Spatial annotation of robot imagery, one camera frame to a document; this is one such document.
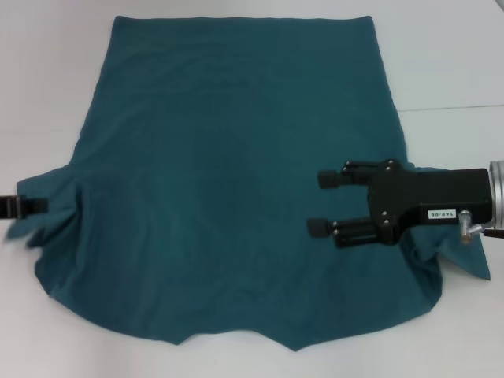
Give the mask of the blue shirt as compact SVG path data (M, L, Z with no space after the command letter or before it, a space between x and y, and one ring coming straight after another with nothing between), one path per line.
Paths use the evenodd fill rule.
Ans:
M45 292L114 332L180 344L246 330L291 350L429 312L439 258L486 280L480 241L418 227L340 249L310 217L367 214L322 191L345 160L406 162L371 17L117 17L70 162L27 178L46 213L8 239L40 249Z

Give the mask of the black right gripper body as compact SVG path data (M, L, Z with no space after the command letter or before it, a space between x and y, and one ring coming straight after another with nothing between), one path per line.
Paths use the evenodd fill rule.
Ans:
M376 239L396 244L417 226L459 223L468 213L471 225L492 225L492 189L486 169L407 168L397 161L380 166L368 190Z

